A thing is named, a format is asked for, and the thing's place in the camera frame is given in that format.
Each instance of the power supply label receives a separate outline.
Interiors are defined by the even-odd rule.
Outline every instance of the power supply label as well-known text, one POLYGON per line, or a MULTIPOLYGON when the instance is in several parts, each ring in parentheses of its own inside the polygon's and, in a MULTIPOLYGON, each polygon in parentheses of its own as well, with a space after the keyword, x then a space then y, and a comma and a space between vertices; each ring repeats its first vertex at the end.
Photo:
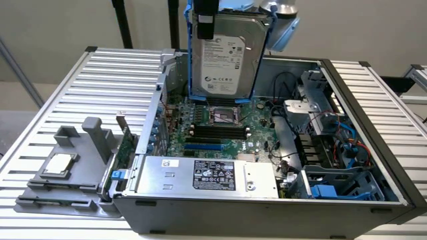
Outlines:
POLYGON ((203 41, 202 87, 211 94, 238 92, 246 43, 241 37, 214 35, 203 41))
POLYGON ((199 190, 237 190, 233 161, 194 161, 193 187, 199 190))

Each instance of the black pole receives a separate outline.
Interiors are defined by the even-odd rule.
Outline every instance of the black pole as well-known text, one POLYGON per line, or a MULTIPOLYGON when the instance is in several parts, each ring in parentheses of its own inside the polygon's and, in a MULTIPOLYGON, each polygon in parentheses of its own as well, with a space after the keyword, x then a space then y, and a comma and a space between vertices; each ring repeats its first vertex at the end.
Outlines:
POLYGON ((125 0, 111 0, 111 2, 115 9, 115 15, 118 17, 123 46, 126 49, 133 49, 134 46, 129 25, 126 2, 125 0))
POLYGON ((179 24, 179 0, 167 0, 169 7, 169 30, 171 34, 171 47, 181 49, 181 24, 179 24))

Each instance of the black ram slot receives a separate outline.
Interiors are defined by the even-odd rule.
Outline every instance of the black ram slot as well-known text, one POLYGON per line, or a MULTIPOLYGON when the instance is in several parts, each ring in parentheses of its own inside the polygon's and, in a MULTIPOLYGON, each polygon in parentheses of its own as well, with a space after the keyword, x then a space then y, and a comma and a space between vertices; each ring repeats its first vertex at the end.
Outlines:
POLYGON ((186 143, 193 144, 222 144, 222 140, 211 138, 187 137, 186 143))
POLYGON ((194 137, 210 139, 247 139, 246 127, 195 126, 194 137))
POLYGON ((238 107, 239 103, 234 99, 207 98, 207 101, 194 101, 197 105, 217 107, 238 107))

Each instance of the hard drive label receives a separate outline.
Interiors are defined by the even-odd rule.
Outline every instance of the hard drive label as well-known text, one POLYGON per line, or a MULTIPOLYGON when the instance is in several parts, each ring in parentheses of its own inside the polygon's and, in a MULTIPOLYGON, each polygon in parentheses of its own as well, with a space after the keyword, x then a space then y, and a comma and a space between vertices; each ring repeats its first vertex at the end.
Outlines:
POLYGON ((194 161, 193 187, 199 190, 237 190, 233 161, 194 161))
POLYGON ((214 35, 203 41, 202 87, 211 94, 238 92, 246 43, 237 36, 214 35))

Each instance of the white wall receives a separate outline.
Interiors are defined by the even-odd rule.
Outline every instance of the white wall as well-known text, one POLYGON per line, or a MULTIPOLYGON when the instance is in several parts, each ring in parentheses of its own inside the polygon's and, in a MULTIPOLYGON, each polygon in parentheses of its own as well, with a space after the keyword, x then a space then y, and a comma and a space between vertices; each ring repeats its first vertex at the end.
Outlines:
MULTIPOLYGON (((427 0, 297 0, 301 26, 282 55, 369 61, 382 75, 427 64, 427 0)), ((181 45, 186 23, 181 0, 181 45)), ((170 47, 167 0, 126 0, 135 48, 170 47)), ((35 83, 58 84, 90 45, 122 48, 111 0, 0 0, 0 35, 35 83)), ((0 81, 15 75, 0 60, 0 81)))

